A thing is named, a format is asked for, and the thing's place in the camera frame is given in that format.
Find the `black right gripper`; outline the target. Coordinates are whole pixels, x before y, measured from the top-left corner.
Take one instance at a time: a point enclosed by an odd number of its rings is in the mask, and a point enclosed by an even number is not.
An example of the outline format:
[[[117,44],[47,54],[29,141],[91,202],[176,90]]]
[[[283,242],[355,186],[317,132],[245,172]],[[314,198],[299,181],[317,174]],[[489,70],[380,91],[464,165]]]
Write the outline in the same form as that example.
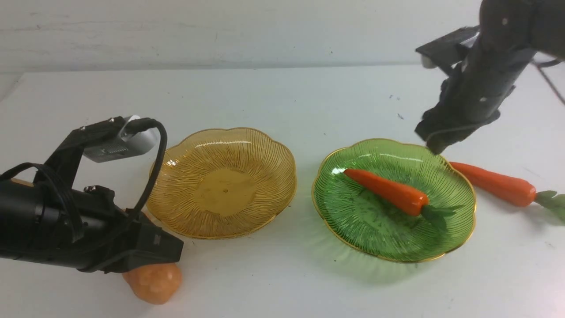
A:
[[[486,119],[470,121],[455,106],[448,106],[448,91],[448,85],[442,84],[438,103],[424,112],[415,128],[416,135],[434,155],[442,154],[448,147],[464,141],[477,129],[491,124],[501,116],[500,111],[495,110]]]

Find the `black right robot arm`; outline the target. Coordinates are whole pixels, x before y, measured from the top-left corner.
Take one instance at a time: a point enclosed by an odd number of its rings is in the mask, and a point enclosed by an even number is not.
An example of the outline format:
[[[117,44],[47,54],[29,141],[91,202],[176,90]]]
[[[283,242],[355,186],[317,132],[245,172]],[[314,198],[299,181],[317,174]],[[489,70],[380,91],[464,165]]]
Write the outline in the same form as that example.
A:
[[[562,0],[483,0],[479,24],[462,27],[416,49],[425,68],[447,78],[438,103],[415,128],[439,155],[500,117],[499,107],[537,53],[564,60]]]

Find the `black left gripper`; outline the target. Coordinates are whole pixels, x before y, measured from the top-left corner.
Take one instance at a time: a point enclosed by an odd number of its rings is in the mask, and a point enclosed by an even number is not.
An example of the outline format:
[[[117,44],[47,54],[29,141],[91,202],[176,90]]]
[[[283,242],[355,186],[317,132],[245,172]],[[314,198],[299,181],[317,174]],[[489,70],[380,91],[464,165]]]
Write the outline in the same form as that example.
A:
[[[94,261],[79,271],[127,273],[147,265],[180,261],[184,242],[149,220],[133,222],[110,243],[99,248]]]

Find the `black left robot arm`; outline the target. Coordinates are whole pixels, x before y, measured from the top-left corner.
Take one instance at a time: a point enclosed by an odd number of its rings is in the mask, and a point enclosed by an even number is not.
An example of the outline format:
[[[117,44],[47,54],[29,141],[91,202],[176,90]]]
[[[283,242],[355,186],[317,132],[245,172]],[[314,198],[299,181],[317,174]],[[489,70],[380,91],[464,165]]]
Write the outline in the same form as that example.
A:
[[[83,228],[83,237],[76,242],[68,213],[47,181],[29,183],[2,174],[1,257],[83,273],[126,273],[180,261],[184,242],[143,213],[103,242],[128,217],[128,211],[115,205],[113,190],[95,185],[71,193]]]

